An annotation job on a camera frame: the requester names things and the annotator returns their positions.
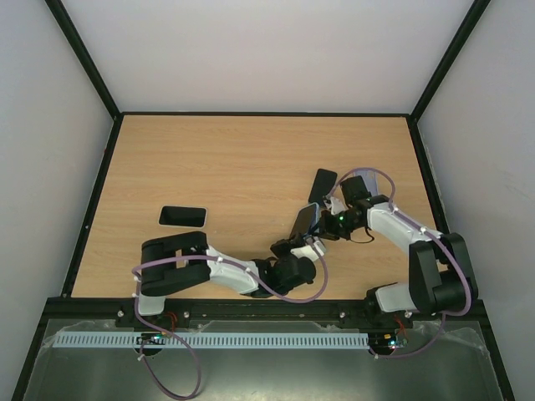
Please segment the lilac phone case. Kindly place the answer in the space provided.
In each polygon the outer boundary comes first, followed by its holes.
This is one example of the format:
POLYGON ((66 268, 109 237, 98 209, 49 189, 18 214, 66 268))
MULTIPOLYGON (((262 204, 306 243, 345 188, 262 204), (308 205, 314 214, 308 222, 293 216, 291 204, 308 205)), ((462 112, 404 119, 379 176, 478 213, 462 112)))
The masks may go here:
POLYGON ((367 188, 367 191, 372 195, 379 194, 379 185, 376 173, 370 169, 357 169, 354 172, 355 176, 360 176, 363 178, 364 184, 367 188))

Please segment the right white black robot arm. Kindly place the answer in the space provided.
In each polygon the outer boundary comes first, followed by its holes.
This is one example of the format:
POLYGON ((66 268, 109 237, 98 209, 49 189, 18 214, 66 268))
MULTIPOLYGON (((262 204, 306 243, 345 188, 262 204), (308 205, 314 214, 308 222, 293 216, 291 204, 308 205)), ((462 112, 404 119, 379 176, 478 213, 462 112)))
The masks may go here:
POLYGON ((349 241, 358 229, 375 231, 408 257, 408 282, 367 291, 364 316, 370 325, 383 327, 396 312, 463 316, 470 311, 478 289, 461 235, 422 225, 401 211, 392 195, 372 194, 360 175, 339 181, 321 199, 320 237, 349 241))

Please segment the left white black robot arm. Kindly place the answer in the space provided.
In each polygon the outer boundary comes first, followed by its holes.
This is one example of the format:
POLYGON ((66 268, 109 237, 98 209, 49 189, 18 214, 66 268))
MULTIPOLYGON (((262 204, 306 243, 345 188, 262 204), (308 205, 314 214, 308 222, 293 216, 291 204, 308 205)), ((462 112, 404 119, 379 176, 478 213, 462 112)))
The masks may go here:
POLYGON ((206 282, 246 297, 283 299, 294 288, 313 283, 314 263, 325 256, 326 248, 317 237, 295 236, 273 244, 272 252, 267 259, 242 261, 209 245, 202 231, 145 241, 141 267, 134 272, 140 284, 139 314, 158 315, 168 296, 206 282))

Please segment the black phone green edge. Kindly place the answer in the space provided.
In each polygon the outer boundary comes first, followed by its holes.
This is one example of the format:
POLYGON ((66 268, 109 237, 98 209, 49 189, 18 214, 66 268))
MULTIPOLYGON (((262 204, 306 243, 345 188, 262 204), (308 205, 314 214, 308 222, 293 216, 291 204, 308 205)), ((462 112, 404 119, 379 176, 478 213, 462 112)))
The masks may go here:
POLYGON ((313 185, 308 196, 309 203, 324 204, 324 198, 334 188, 338 174, 335 171, 317 169, 313 185))

